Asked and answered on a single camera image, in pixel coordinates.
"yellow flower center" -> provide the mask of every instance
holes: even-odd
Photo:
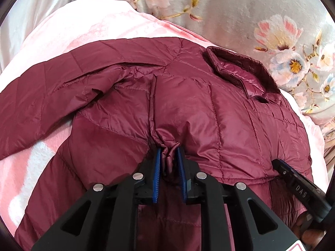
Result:
[[[290,68],[292,73],[299,73],[302,66],[298,61],[291,60]]]
[[[325,88],[324,88],[323,90],[324,90],[326,93],[329,92],[329,91],[330,91],[330,86],[329,86],[329,85],[325,86]]]

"pink flower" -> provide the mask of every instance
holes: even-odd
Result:
[[[201,22],[202,21],[202,18],[200,16],[197,16],[197,15],[194,15],[194,14],[190,14],[190,18],[193,21],[196,21],[196,22]]]
[[[269,20],[258,23],[254,36],[258,43],[275,52],[293,49],[303,29],[290,17],[280,15],[271,16]]]
[[[327,44],[324,48],[320,46],[319,59],[316,63],[316,69],[329,72],[334,68],[335,47],[334,43]]]
[[[307,97],[304,95],[304,92],[299,92],[293,95],[296,103],[300,109],[304,109],[307,102]]]

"blue gripper pad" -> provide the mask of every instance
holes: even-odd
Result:
[[[184,161],[183,161],[183,156],[182,156],[180,147],[177,148],[175,156],[176,156],[177,163],[178,163],[180,187],[182,188],[182,196],[183,196],[184,202],[186,202],[187,184],[186,184],[186,175],[185,175],[185,169],[184,169]]]
[[[153,174],[153,180],[152,180],[152,200],[154,203],[157,203],[158,200],[158,187],[160,184],[160,155],[161,155],[161,148],[157,149],[157,154],[155,156],[155,170]]]

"floral bedsheet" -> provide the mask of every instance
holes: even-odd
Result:
[[[126,1],[260,60],[335,146],[335,23],[320,0]]]

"jacket sleeve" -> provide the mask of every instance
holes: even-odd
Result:
[[[63,118],[136,71],[161,68],[178,38],[97,41],[32,66],[0,93],[0,160],[31,146]]]

